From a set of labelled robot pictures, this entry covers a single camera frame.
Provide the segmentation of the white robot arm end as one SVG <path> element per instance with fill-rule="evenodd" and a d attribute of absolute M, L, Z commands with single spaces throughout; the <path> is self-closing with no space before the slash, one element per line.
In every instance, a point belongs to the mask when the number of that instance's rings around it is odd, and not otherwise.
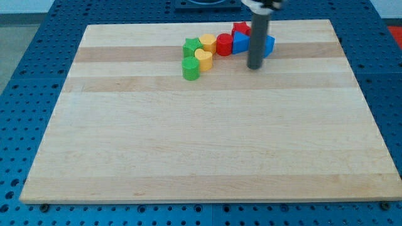
<path fill-rule="evenodd" d="M 269 15 L 282 8 L 284 0 L 241 0 L 254 14 Z"/>

